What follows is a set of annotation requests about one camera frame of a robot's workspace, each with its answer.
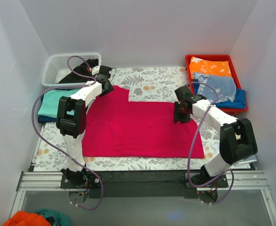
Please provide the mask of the magenta t shirt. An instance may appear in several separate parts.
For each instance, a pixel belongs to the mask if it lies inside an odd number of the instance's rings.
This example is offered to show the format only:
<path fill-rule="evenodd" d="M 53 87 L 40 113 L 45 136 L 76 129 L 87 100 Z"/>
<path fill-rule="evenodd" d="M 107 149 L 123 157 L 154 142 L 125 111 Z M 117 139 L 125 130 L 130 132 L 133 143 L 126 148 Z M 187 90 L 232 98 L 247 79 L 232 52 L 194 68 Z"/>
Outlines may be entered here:
<path fill-rule="evenodd" d="M 83 156 L 186 158 L 197 124 L 174 123 L 173 113 L 173 103 L 131 102 L 115 86 L 88 110 Z"/>

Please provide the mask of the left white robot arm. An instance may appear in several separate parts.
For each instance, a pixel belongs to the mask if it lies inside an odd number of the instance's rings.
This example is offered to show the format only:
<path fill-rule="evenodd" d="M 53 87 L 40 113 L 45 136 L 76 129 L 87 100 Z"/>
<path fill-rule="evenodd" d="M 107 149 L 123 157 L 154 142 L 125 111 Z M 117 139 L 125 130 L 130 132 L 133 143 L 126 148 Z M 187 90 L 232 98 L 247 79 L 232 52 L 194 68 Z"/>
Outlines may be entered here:
<path fill-rule="evenodd" d="M 71 188 L 89 188 L 95 178 L 85 169 L 82 153 L 82 139 L 86 129 L 86 116 L 89 107 L 98 96 L 104 96 L 113 91 L 110 78 L 114 68 L 96 66 L 90 70 L 96 81 L 88 81 L 77 92 L 61 97 L 58 102 L 56 126 L 65 142 L 68 157 L 62 185 L 70 184 Z"/>

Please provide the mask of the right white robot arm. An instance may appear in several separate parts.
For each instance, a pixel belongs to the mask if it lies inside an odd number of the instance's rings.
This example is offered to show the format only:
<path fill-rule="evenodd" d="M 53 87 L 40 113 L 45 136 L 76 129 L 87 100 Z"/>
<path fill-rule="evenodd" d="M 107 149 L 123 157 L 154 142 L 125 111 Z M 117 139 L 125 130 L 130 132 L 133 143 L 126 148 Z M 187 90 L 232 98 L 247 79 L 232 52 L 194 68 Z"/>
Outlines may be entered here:
<path fill-rule="evenodd" d="M 201 118 L 219 133 L 219 153 L 203 165 L 199 174 L 188 176 L 193 187 L 211 187 L 222 174 L 237 162 L 254 156 L 258 147 L 249 119 L 238 119 L 216 107 L 205 96 L 193 95 L 184 85 L 175 90 L 177 102 L 174 103 L 174 122 L 186 123 L 191 115 Z"/>

